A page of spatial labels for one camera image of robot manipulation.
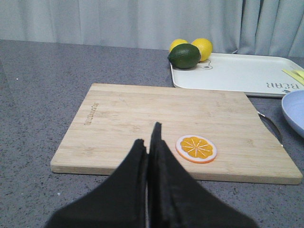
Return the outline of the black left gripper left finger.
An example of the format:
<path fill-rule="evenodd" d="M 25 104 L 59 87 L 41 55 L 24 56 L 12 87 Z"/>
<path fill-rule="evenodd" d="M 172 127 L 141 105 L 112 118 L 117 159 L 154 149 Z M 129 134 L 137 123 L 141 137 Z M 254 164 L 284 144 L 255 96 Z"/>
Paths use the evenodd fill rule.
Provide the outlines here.
<path fill-rule="evenodd" d="M 101 185 L 56 211 L 47 228 L 143 228 L 148 154 L 135 140 L 130 152 Z"/>

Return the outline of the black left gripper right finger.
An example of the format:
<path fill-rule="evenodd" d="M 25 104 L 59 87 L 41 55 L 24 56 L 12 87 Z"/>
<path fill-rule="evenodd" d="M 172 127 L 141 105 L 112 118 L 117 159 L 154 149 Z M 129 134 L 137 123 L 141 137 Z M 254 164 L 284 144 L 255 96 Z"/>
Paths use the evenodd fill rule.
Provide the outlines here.
<path fill-rule="evenodd" d="M 250 217 L 220 201 L 198 184 L 174 157 L 156 123 L 148 168 L 152 228 L 256 228 Z"/>

